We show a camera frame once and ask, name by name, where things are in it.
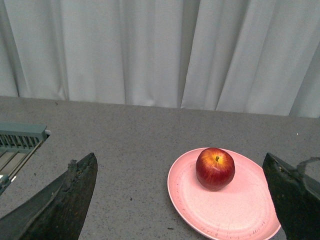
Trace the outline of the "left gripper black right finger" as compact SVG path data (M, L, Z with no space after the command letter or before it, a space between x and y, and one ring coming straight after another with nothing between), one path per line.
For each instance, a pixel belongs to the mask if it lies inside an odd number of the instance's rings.
M288 240L320 238L320 182L306 174L311 157L293 167L274 154L267 153L262 169L276 211Z

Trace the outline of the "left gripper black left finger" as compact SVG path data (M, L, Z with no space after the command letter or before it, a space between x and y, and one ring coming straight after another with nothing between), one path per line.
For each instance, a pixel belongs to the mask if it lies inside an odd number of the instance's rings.
M77 240L94 193L98 162L94 153L68 169L0 219L2 240Z

